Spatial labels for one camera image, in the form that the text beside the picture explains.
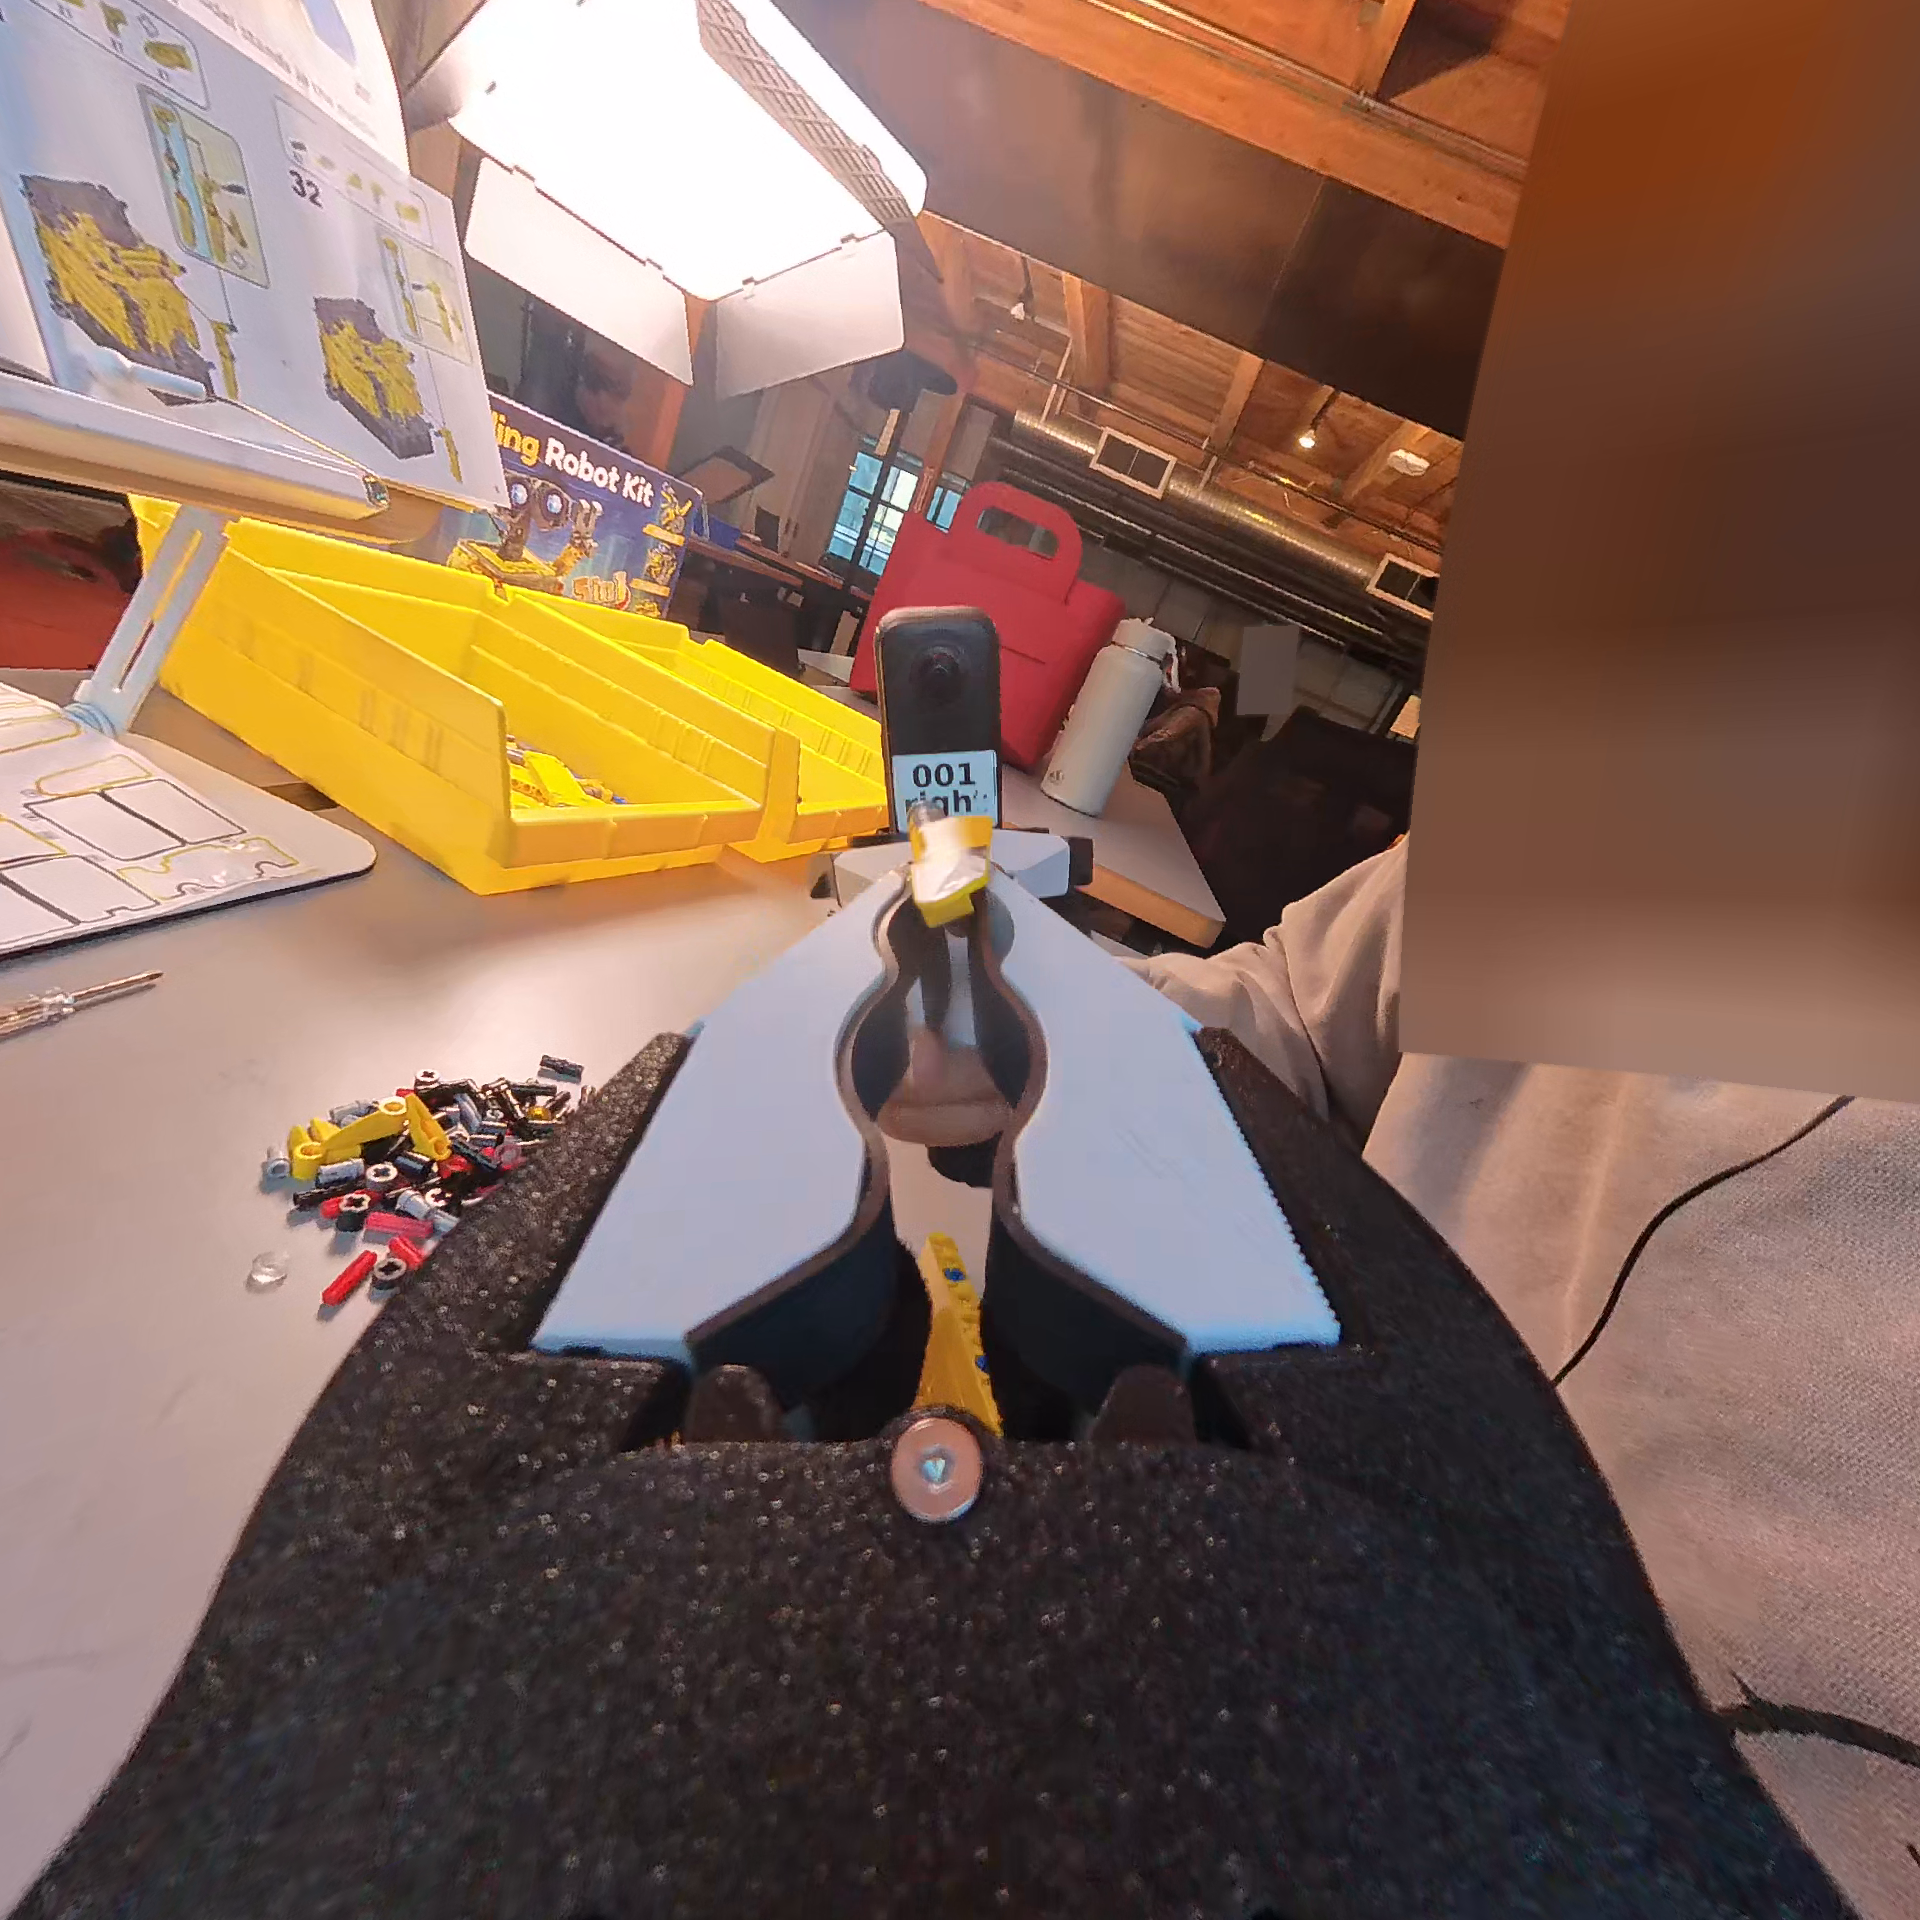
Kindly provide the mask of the person's right forearm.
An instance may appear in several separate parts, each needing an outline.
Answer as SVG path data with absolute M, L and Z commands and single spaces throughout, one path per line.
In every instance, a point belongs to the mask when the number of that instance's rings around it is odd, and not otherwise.
M 1365 1145 L 1401 1067 L 1403 841 L 1211 958 L 1125 960 L 1189 1019 L 1232 1033 L 1312 1113 Z

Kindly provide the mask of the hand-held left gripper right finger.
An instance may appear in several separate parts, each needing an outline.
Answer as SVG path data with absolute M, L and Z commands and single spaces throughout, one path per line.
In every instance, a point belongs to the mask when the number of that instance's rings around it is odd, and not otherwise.
M 999 1141 L 987 1310 L 1015 1353 L 1333 1346 L 1337 1314 L 1193 1022 L 1017 880 L 969 937 Z

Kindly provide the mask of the blue robot kit box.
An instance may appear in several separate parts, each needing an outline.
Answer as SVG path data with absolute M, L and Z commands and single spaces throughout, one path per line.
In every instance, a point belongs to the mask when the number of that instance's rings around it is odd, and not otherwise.
M 491 407 L 507 505 L 443 517 L 434 558 L 491 585 L 663 617 L 702 494 L 517 400 Z

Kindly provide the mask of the assorted grey blue small parts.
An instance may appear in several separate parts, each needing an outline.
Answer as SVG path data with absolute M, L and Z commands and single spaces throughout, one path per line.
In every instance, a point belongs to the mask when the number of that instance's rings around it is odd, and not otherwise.
M 576 773 L 562 757 L 507 734 L 510 802 L 514 809 L 624 809 L 608 784 Z

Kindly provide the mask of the small clear-handled screwdriver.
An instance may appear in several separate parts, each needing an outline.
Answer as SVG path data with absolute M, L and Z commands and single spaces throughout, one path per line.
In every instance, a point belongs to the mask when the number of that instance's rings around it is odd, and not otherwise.
M 162 971 L 155 969 L 94 983 L 73 992 L 34 992 L 23 999 L 7 1001 L 0 1017 L 2 1040 L 23 1038 L 37 1029 L 59 1024 L 96 1006 L 107 1006 L 112 1001 L 149 992 L 160 985 L 160 981 Z

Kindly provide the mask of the white sticker sheet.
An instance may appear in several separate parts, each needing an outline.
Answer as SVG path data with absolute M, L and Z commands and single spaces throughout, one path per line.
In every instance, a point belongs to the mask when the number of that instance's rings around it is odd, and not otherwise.
M 144 752 L 5 686 L 5 955 L 320 878 Z

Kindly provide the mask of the pile of black red pins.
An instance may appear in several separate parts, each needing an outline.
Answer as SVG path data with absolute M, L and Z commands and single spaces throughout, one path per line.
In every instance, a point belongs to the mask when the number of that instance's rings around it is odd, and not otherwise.
M 261 1154 L 258 1189 L 334 1250 L 318 1319 L 384 1305 L 430 1257 L 542 1159 L 592 1099 L 581 1061 L 546 1051 L 528 1074 L 418 1070 L 393 1093 L 286 1127 Z

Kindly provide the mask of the yellow bent beam piece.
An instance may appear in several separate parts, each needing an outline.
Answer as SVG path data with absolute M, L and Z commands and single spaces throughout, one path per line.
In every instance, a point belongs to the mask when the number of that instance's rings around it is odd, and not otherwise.
M 457 1152 L 448 1127 L 418 1093 L 389 1095 L 345 1120 L 313 1118 L 288 1134 L 286 1154 L 297 1184 L 315 1184 L 327 1168 L 350 1161 L 373 1166 L 398 1152 L 414 1152 L 430 1166 Z

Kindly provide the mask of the yellow plastic bin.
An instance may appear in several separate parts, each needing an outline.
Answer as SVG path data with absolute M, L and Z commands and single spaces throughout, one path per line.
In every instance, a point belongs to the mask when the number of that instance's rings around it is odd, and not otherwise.
M 505 592 L 238 519 L 162 681 L 187 706 L 313 784 L 478 896 L 658 873 L 754 837 L 759 807 L 551 693 L 555 658 L 517 635 Z M 626 807 L 519 809 L 514 734 L 613 786 Z
M 505 592 L 507 626 L 555 658 L 562 699 L 759 807 L 734 850 L 779 862 L 882 825 L 880 731 L 821 690 L 679 624 Z

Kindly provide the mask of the grey desk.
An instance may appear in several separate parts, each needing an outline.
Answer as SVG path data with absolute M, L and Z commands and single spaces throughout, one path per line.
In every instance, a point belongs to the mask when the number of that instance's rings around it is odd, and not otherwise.
M 327 1323 L 256 1191 L 309 1104 L 418 1065 L 617 1074 L 823 917 L 809 862 L 482 901 L 359 880 L 121 935 L 158 967 L 5 1045 L 5 1906 L 103 1915 L 1175 1915 L 1195 1840 L 1088 1687 L 1031 1737 L 985 1511 L 882 1438 L 670 1447 L 658 1367 Z M 254 1255 L 288 1250 L 274 1291 Z

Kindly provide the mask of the yellow toy robot model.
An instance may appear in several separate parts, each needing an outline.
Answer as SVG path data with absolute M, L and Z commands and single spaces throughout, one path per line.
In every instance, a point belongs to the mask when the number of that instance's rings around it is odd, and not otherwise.
M 1001 1435 L 1001 1410 L 981 1337 L 981 1298 L 946 1232 L 926 1237 L 919 1273 L 928 1296 L 928 1337 L 914 1410 L 946 1408 Z

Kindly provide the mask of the white water bottle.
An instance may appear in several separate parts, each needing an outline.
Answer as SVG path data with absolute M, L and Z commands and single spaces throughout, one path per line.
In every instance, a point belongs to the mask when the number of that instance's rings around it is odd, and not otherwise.
M 1051 747 L 1040 791 L 1099 816 L 1141 727 L 1168 686 L 1177 640 L 1143 617 L 1125 617 L 1097 651 Z

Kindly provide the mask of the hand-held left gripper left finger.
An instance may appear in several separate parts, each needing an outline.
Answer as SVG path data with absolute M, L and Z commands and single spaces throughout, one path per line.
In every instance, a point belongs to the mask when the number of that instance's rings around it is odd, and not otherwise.
M 905 869 L 738 987 L 672 1072 L 533 1337 L 677 1365 L 903 1365 L 880 1111 L 905 1079 Z

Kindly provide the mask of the person's right hand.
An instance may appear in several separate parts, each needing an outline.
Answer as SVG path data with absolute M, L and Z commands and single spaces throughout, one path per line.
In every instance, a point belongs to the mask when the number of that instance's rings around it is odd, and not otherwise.
M 907 1145 L 960 1147 L 997 1138 L 1013 1106 L 974 1042 L 933 1026 L 910 1033 L 903 1077 L 880 1104 L 880 1134 Z

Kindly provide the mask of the red tote bag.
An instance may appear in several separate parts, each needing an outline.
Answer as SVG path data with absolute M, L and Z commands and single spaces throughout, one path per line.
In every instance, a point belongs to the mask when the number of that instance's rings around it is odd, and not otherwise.
M 1065 507 L 1003 482 L 971 487 L 949 528 L 910 517 L 862 622 L 850 686 L 878 688 L 875 635 L 901 608 L 976 608 L 999 638 L 999 750 L 1042 766 L 1093 658 L 1125 617 L 1122 599 L 1081 578 L 1083 537 Z

